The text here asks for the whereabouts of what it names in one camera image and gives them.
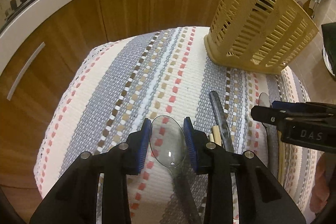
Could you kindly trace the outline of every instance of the knife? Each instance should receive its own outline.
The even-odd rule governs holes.
[[[216,122],[219,127],[223,147],[225,148],[226,151],[234,153],[235,151],[232,144],[229,126],[227,125],[225,113],[221,104],[221,100],[219,99],[218,93],[213,90],[210,91],[209,96],[212,109],[215,114]]]

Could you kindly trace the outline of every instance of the human hand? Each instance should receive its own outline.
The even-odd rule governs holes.
[[[313,213],[320,213],[327,204],[329,198],[329,187],[326,181],[326,159],[325,154],[321,156],[316,164],[315,185],[311,191],[310,210]]]

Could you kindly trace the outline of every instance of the table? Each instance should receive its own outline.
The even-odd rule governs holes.
[[[228,114],[235,152],[252,150],[267,165],[266,132],[251,118],[250,109],[261,92],[271,100],[289,102],[308,101],[308,94],[288,67],[275,76],[213,64],[203,42],[208,32],[208,27],[179,27],[93,49],[64,93],[41,144],[34,174],[42,197],[82,151],[107,152],[139,130],[145,117],[153,120],[164,114],[183,124],[189,116],[195,129],[210,133],[216,124],[211,90],[218,92]],[[280,180],[305,210],[316,151],[287,144],[280,150],[284,157]],[[207,177],[191,170],[187,177],[202,213]],[[149,147],[141,174],[128,177],[132,223],[185,223],[171,181],[168,169],[155,160]]]

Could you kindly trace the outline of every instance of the plastic basket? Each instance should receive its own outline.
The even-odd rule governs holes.
[[[295,0],[220,0],[204,43],[218,65],[279,74],[317,33]]]

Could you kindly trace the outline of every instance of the metal spoon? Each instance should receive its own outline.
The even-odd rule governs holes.
[[[179,124],[169,116],[156,117],[150,129],[150,145],[157,161],[172,173],[175,193],[188,223],[201,223],[187,178],[182,171],[187,147]]]

